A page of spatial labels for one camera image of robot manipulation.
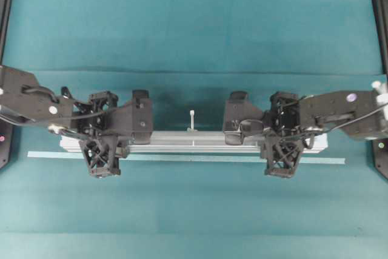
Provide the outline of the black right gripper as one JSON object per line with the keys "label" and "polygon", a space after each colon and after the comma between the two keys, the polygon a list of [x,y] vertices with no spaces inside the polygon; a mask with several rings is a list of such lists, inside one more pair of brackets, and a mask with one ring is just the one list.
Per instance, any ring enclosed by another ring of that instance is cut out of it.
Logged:
{"label": "black right gripper", "polygon": [[[245,91],[234,91],[225,103],[222,131],[225,143],[230,146],[241,146],[248,136],[243,129],[243,121],[258,119],[261,121],[261,133],[254,139],[263,141],[274,135],[282,140],[296,141],[302,139],[299,118],[299,97],[288,92],[276,92],[270,97],[270,109],[263,110],[254,106]],[[270,147],[267,142],[259,144],[260,158],[268,159]]]}

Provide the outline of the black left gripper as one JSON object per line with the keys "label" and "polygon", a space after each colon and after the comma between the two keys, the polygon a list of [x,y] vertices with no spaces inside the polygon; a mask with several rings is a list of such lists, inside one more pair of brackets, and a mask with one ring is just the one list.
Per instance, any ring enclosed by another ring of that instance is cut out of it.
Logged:
{"label": "black left gripper", "polygon": [[147,90],[134,90],[132,99],[118,106],[118,96],[105,91],[89,96],[87,102],[75,101],[78,119],[72,121],[72,137],[85,140],[101,136],[117,136],[118,158],[127,158],[130,144],[149,144],[153,132],[152,100]]}

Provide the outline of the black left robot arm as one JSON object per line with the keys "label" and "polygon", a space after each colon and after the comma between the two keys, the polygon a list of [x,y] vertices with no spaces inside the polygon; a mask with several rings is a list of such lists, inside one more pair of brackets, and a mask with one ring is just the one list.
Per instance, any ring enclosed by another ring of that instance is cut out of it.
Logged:
{"label": "black left robot arm", "polygon": [[1,119],[17,126],[46,128],[75,138],[90,163],[108,163],[117,147],[150,143],[152,100],[147,90],[133,90],[123,105],[109,91],[92,93],[87,101],[74,98],[67,87],[60,95],[40,85],[30,72],[1,66]]}

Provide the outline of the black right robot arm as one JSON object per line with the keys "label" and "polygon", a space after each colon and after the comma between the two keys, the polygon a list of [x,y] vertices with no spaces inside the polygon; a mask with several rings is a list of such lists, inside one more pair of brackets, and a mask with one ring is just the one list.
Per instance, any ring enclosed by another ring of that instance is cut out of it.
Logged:
{"label": "black right robot arm", "polygon": [[371,91],[336,91],[299,97],[276,92],[270,109],[261,110],[249,101],[247,92],[232,92],[225,103],[222,130],[225,142],[240,146],[257,137],[261,153],[270,163],[296,163],[316,136],[341,129],[353,139],[366,140],[387,135],[387,102]]}

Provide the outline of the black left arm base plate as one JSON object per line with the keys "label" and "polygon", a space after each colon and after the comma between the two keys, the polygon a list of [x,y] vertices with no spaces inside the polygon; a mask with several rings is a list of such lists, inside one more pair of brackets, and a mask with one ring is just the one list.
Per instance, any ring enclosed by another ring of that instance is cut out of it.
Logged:
{"label": "black left arm base plate", "polygon": [[7,165],[10,152],[11,152],[11,144],[12,144],[12,136],[13,136],[13,128],[12,124],[9,124],[3,120],[1,120],[0,125],[0,168],[3,168]]}

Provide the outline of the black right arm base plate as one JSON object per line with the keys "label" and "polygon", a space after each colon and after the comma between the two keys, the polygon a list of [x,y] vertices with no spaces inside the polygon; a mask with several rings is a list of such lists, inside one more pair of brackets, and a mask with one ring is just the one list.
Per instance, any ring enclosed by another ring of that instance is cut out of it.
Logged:
{"label": "black right arm base plate", "polygon": [[372,141],[373,163],[375,169],[388,179],[388,142],[387,138]]}

